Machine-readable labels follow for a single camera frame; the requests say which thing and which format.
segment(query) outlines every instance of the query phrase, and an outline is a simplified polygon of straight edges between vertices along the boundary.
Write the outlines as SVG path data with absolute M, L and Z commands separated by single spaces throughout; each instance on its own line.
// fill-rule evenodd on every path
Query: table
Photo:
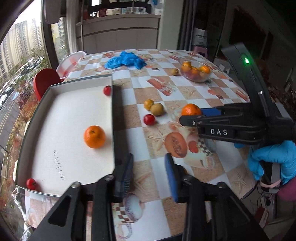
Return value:
M 126 225 L 115 218 L 117 239 L 159 240 L 183 232 L 186 210 L 185 204 L 175 204 L 170 197 L 164 155 L 167 149 L 175 149 L 167 141 L 167 136 L 174 138 L 183 149 L 173 153 L 175 163 L 184 166 L 200 181 L 211 184 L 224 181 L 239 198 L 255 185 L 246 163 L 248 147 L 236 149 L 233 143 L 221 141 L 204 143 L 195 128 L 179 124 L 182 107 L 194 103 L 207 108 L 249 99 L 230 77 L 201 55 L 183 50 L 126 51 L 143 58 L 147 66 L 141 70 L 133 66 L 106 70 L 104 64 L 121 51 L 92 54 L 83 57 L 65 81 L 112 73 L 115 156 L 122 157 L 128 151 L 133 153 L 134 189 L 131 191 L 140 200 L 139 216 L 142 214 L 137 222 Z M 204 83 L 194 83 L 183 76 L 173 76 L 171 70 L 180 68 L 176 60 L 179 58 L 192 61 L 193 65 L 194 61 L 205 63 L 212 69 L 210 78 Z M 165 107 L 166 114 L 157 117 L 155 126 L 143 123 L 143 117 L 149 113 L 143 107 L 146 99 Z M 209 155 L 209 149 L 215 149 L 215 153 Z M 25 205 L 30 224 L 36 227 L 56 200 L 26 192 Z

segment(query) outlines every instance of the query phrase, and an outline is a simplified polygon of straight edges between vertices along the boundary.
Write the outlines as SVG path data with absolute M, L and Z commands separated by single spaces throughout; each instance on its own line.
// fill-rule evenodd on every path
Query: bowl of fruit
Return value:
M 181 74 L 193 82 L 205 82 L 211 74 L 211 69 L 201 62 L 194 61 L 195 66 L 192 66 L 191 61 L 184 60 L 181 64 Z

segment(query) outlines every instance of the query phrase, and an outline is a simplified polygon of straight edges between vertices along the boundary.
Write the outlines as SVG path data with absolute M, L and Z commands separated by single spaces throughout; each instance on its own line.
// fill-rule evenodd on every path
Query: blue plastic bag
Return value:
M 137 55 L 134 53 L 127 53 L 125 51 L 121 52 L 120 56 L 118 57 L 113 57 L 110 59 L 104 67 L 106 69 L 115 69 L 118 68 L 122 65 L 128 65 L 128 66 L 135 66 L 137 69 L 143 68 L 145 65 L 145 61 L 141 58 L 139 58 Z

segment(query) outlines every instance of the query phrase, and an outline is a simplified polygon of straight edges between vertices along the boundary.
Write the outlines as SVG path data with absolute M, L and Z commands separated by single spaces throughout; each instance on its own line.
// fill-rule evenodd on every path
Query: gloved hand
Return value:
M 250 148 L 248 165 L 256 180 L 264 174 L 259 163 L 262 160 L 281 164 L 282 184 L 286 184 L 296 176 L 296 146 L 292 141 L 284 141 L 280 145 L 266 146 L 255 151 Z

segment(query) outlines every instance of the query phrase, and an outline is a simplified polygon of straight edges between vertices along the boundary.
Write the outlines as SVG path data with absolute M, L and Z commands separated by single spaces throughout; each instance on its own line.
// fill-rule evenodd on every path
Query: red chair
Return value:
M 54 69 L 42 69 L 34 77 L 33 86 L 37 99 L 40 101 L 49 86 L 62 83 Z

